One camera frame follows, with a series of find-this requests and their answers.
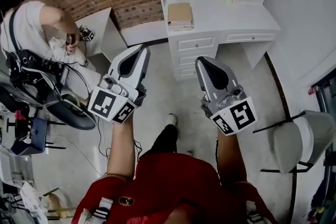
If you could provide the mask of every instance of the brown book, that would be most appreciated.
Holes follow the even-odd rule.
[[[193,16],[189,3],[174,3],[168,6],[169,26],[193,26]]]

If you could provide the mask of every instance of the black pants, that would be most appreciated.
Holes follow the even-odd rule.
[[[152,148],[148,150],[144,155],[148,153],[177,152],[176,141],[177,141],[177,128],[175,125],[169,124],[163,129],[161,134],[157,137]]]

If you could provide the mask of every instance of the black bag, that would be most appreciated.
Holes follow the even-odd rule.
[[[10,69],[9,78],[16,89],[43,104],[51,91],[55,94],[61,91],[63,85],[60,81],[65,64],[42,59],[30,50],[19,48],[14,36],[16,12],[17,9],[9,19],[9,35],[15,48],[14,52],[7,53],[6,65]]]

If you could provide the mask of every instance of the person in red shirt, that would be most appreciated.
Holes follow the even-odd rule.
[[[114,124],[107,173],[91,185],[72,223],[276,223],[247,182],[237,135],[218,130],[217,174],[209,163],[176,152],[176,123],[170,114],[135,178],[133,116]],[[104,198],[112,203],[107,210]]]

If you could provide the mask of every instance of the black strap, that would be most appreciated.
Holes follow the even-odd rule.
[[[10,35],[10,39],[13,43],[15,51],[19,50],[19,47],[17,45],[16,39],[15,39],[15,36],[14,36],[14,16],[15,16],[17,10],[18,10],[18,8],[13,11],[13,13],[12,13],[10,19],[9,19],[9,35]]]

